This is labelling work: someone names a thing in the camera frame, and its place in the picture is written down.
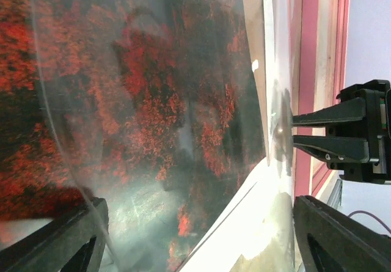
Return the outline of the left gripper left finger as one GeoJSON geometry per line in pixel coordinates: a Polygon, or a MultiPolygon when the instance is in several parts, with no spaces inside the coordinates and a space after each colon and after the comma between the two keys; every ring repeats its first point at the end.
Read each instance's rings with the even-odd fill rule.
{"type": "Polygon", "coordinates": [[[98,271],[108,205],[93,198],[1,251],[1,271],[98,271]]]}

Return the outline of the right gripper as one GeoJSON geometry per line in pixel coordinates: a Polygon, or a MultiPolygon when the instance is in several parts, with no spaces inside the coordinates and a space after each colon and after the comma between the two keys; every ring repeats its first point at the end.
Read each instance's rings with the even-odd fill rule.
{"type": "Polygon", "coordinates": [[[293,127],[326,127],[331,136],[294,135],[299,150],[342,179],[384,184],[390,181],[390,82],[372,80],[340,91],[339,104],[293,116],[293,127]]]}

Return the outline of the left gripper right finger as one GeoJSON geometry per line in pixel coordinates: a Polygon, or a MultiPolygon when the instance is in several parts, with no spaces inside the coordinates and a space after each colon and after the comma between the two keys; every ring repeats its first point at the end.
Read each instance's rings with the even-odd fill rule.
{"type": "Polygon", "coordinates": [[[294,228],[306,271],[390,271],[390,237],[312,196],[298,196],[294,228]]]}

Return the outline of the pink picture frame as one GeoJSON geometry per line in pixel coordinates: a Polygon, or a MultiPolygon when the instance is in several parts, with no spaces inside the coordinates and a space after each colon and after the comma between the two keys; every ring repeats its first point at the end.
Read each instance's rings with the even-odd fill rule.
{"type": "Polygon", "coordinates": [[[337,103],[345,86],[350,0],[290,0],[292,110],[337,103]]]}

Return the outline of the red black photo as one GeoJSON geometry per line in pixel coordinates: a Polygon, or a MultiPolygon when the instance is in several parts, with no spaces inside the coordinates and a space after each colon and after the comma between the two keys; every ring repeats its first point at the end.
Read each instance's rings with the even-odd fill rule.
{"type": "Polygon", "coordinates": [[[243,0],[1,0],[1,248],[102,197],[179,271],[264,157],[243,0]]]}

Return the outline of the clear acrylic sheet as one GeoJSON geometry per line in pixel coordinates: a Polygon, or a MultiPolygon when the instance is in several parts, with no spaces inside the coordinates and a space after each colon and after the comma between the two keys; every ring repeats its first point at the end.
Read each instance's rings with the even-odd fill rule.
{"type": "Polygon", "coordinates": [[[31,0],[46,122],[107,271],[293,271],[287,0],[31,0]]]}

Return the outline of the right corner aluminium post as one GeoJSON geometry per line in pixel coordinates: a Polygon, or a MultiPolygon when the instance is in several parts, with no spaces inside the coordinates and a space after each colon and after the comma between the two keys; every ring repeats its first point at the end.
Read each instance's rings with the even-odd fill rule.
{"type": "Polygon", "coordinates": [[[325,203],[326,205],[338,209],[341,206],[342,202],[342,189],[343,183],[339,178],[333,178],[327,184],[325,189],[319,193],[318,199],[325,203]]]}

